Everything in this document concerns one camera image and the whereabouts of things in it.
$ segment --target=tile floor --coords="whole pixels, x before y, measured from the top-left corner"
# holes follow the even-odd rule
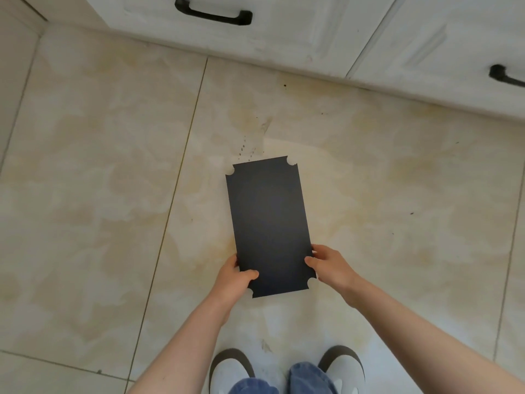
[[[224,175],[282,155],[314,242],[525,379],[525,125],[51,25],[0,175],[0,393],[123,393],[235,251]],[[418,392],[310,288],[247,294],[217,350],[282,387],[346,344],[371,393]]]

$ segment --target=black drawer handle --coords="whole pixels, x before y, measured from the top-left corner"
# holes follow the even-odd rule
[[[525,87],[525,81],[513,79],[507,76],[507,67],[503,65],[492,65],[490,67],[489,77],[503,83],[517,85],[518,87]]]
[[[237,26],[247,26],[252,23],[253,18],[253,13],[245,10],[241,10],[236,18],[228,18],[221,15],[213,15],[212,13],[195,11],[189,7],[189,0],[175,0],[175,8],[185,15]]]

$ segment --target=jeans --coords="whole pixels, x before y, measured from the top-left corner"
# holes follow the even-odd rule
[[[290,368],[289,394],[338,394],[330,378],[310,362],[299,362]],[[279,394],[264,380],[243,379],[236,383],[229,394]]]

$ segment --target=black rectangular board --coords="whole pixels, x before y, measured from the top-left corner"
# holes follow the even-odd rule
[[[241,271],[257,270],[253,297],[308,289],[316,273],[297,165],[287,156],[234,164],[226,176]]]

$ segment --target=white sneaker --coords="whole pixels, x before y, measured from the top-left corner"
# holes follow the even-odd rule
[[[339,394],[366,393],[363,365],[350,348],[330,348],[319,361],[319,369],[332,380]]]
[[[240,380],[255,377],[252,365],[244,353],[236,348],[221,351],[209,368],[210,394],[228,394]]]

